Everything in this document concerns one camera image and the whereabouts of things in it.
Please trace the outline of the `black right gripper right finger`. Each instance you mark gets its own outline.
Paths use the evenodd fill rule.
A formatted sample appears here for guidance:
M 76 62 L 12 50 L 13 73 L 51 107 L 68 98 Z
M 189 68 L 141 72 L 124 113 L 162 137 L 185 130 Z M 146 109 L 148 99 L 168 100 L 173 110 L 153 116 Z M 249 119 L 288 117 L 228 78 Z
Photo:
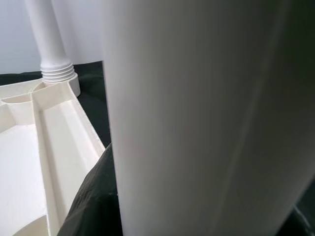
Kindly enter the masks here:
M 307 187 L 305 193 L 294 206 L 286 221 L 292 236 L 315 235 L 315 180 Z

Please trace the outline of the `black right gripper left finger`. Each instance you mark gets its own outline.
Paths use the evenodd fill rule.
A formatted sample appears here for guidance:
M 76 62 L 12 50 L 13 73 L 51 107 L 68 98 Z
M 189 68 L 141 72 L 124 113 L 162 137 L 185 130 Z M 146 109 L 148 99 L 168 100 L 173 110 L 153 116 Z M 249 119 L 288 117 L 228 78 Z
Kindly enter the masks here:
M 58 235 L 122 235 L 111 144 L 84 178 Z

